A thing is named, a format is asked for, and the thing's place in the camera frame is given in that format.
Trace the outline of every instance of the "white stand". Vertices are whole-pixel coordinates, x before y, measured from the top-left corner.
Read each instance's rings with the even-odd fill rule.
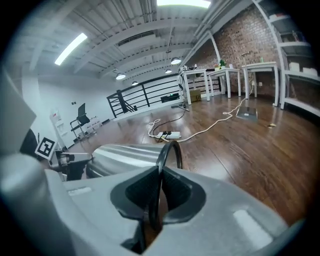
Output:
[[[254,63],[245,66],[242,66],[244,72],[244,82],[245,82],[245,98],[249,99],[250,87],[249,87],[249,79],[248,74],[246,74],[246,69],[248,72],[253,73],[253,81],[254,81],[254,96],[257,97],[257,79],[256,72],[272,72],[274,70],[274,78],[275,78],[275,94],[274,94],[274,103],[273,106],[277,107],[279,102],[279,74],[278,67],[275,61],[271,62],[262,62],[262,63]]]
[[[228,94],[228,98],[231,98],[231,85],[230,85],[230,73],[237,73],[237,78],[238,78],[238,91],[239,91],[239,96],[241,96],[241,82],[240,82],[240,69],[237,68],[224,68],[224,69],[220,69],[218,71],[213,71],[211,73],[208,74],[209,76],[209,80],[210,83],[212,83],[211,80],[211,76],[214,77],[219,77],[220,79],[220,84],[221,84],[221,93],[225,94],[225,86],[224,86],[224,82],[223,81],[223,76],[225,76],[226,79],[226,89],[227,89],[227,94]]]
[[[188,100],[188,104],[191,105],[191,97],[190,97],[190,89],[189,89],[189,83],[188,83],[188,75],[193,74],[203,74],[204,77],[204,84],[205,84],[205,93],[206,93],[206,100],[210,101],[210,93],[209,93],[209,84],[208,84],[208,78],[207,78],[207,71],[206,69],[195,69],[191,71],[185,71],[184,72],[184,86],[186,91],[186,97]]]
[[[63,120],[60,119],[59,121],[54,122],[52,118],[50,119],[54,126],[54,131],[58,138],[58,141],[62,142],[66,148],[70,148],[74,144],[74,141],[71,139],[71,132],[67,130]]]

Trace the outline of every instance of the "white cable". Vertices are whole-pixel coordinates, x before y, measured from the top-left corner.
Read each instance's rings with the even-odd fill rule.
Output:
[[[243,100],[241,100],[241,103],[240,103],[238,106],[236,106],[236,108],[232,109],[230,112],[223,112],[223,113],[222,113],[223,115],[229,115],[227,118],[225,118],[225,119],[219,119],[219,120],[217,120],[213,125],[211,125],[208,129],[199,131],[199,132],[191,135],[191,136],[188,137],[188,138],[181,139],[181,140],[177,140],[177,142],[186,142],[187,140],[190,140],[191,138],[193,138],[194,136],[196,136],[196,135],[198,135],[198,134],[202,134],[202,133],[205,133],[205,132],[209,131],[209,130],[210,130],[212,127],[214,127],[217,123],[222,122],[222,121],[227,121],[228,119],[232,118],[233,115],[232,115],[231,113],[232,113],[233,111],[237,110],[238,108],[240,108],[241,105],[242,105],[242,103],[245,101],[245,99],[246,99],[246,98],[244,98]],[[158,123],[158,122],[160,122],[160,121],[161,121],[161,119],[157,119],[157,120],[155,120],[155,121],[153,121],[153,122],[150,122],[150,123],[148,124],[149,126],[151,126],[150,129],[149,129],[149,131],[148,131],[148,135],[149,135],[150,137],[152,137],[152,138],[157,137],[157,136],[155,136],[155,135],[151,135],[150,133],[151,133],[151,131],[153,130],[153,128],[155,127],[155,124]]]

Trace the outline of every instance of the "extension cord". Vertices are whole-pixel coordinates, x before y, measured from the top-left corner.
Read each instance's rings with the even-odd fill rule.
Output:
[[[155,138],[160,139],[163,136],[163,139],[180,139],[181,138],[181,133],[180,131],[172,131],[170,135],[163,135],[163,132],[159,132],[158,135],[155,136]]]
[[[254,88],[254,87],[252,86],[252,87],[251,87],[251,91],[250,91],[250,93],[249,93],[249,96],[251,95],[253,88]],[[234,109],[232,109],[231,111],[229,111],[229,112],[223,112],[223,113],[222,113],[223,115],[229,115],[228,117],[226,117],[226,118],[224,118],[224,119],[219,119],[219,120],[215,121],[215,123],[213,123],[209,128],[207,128],[207,129],[205,129],[205,130],[202,130],[202,131],[199,131],[199,132],[191,135],[191,136],[188,137],[188,138],[177,140],[177,142],[178,142],[178,143],[186,142],[186,141],[190,140],[191,138],[193,138],[194,136],[197,136],[197,135],[199,135],[199,134],[202,134],[202,133],[205,133],[205,132],[209,131],[209,130],[210,130],[212,127],[214,127],[217,123],[222,122],[222,121],[227,121],[227,120],[229,120],[230,118],[233,117],[232,113],[233,113],[235,110],[237,110],[238,108],[240,108],[241,105],[242,105],[242,103],[243,103],[245,100],[246,100],[246,98],[244,98],[243,100],[241,100],[240,104],[239,104],[238,106],[236,106]],[[151,135],[150,133],[151,133],[151,131],[154,129],[155,124],[158,123],[158,122],[160,122],[160,121],[161,121],[161,119],[156,119],[156,120],[154,120],[153,122],[150,122],[150,123],[148,124],[149,126],[151,126],[150,129],[149,129],[149,131],[148,131],[148,136],[149,136],[149,137],[151,137],[151,138],[157,138],[157,136],[158,136],[159,134],[156,136],[156,135]],[[164,140],[165,142],[169,142],[169,140],[167,140],[167,139],[170,139],[169,135],[168,135],[167,138],[162,138],[162,140]]]

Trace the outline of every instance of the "fluorescent light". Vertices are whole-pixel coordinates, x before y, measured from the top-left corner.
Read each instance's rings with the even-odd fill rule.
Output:
[[[78,46],[80,45],[84,40],[87,39],[87,36],[84,33],[81,33],[74,39],[60,54],[60,56],[56,59],[55,64],[61,65],[61,63],[68,57],[68,55]]]
[[[205,0],[156,0],[158,6],[196,6],[208,8],[211,4],[210,1]]]
[[[119,73],[119,74],[116,75],[116,78],[115,78],[115,79],[121,80],[121,79],[124,79],[125,77],[126,77],[125,74]]]
[[[171,64],[172,64],[172,65],[179,64],[180,62],[181,62],[181,59],[176,58],[176,57],[171,60]]]

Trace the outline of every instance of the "pipe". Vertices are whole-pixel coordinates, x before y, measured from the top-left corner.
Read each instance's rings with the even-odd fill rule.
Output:
[[[211,17],[211,15],[212,15],[212,13],[216,10],[216,2],[217,2],[218,0],[214,0],[214,1],[212,1],[212,5],[211,5],[211,8],[210,8],[210,10],[209,10],[209,12],[206,14],[206,16],[203,18],[203,20],[202,20],[202,22],[201,22],[201,24],[197,27],[197,29],[195,30],[195,32],[194,32],[194,36],[195,37],[197,37],[197,34],[198,34],[198,32],[199,32],[199,30],[202,28],[202,26],[206,23],[206,21]]]
[[[214,15],[210,16],[210,19],[209,19],[209,21],[207,23],[211,24],[218,17],[218,15],[220,15],[221,12],[223,12],[229,6],[231,1],[232,0],[224,1],[220,6],[218,6],[215,9],[216,12],[214,13]],[[206,29],[207,29],[207,26],[204,26],[198,34],[202,35],[205,32]]]
[[[167,47],[166,52],[165,52],[165,65],[167,64],[167,59],[168,59],[168,56],[169,56],[169,46],[170,46],[170,42],[171,42],[172,31],[174,30],[174,23],[175,23],[175,19],[173,18],[172,21],[171,21],[170,34],[169,34],[169,39],[168,39],[168,44],[167,44],[168,47]]]

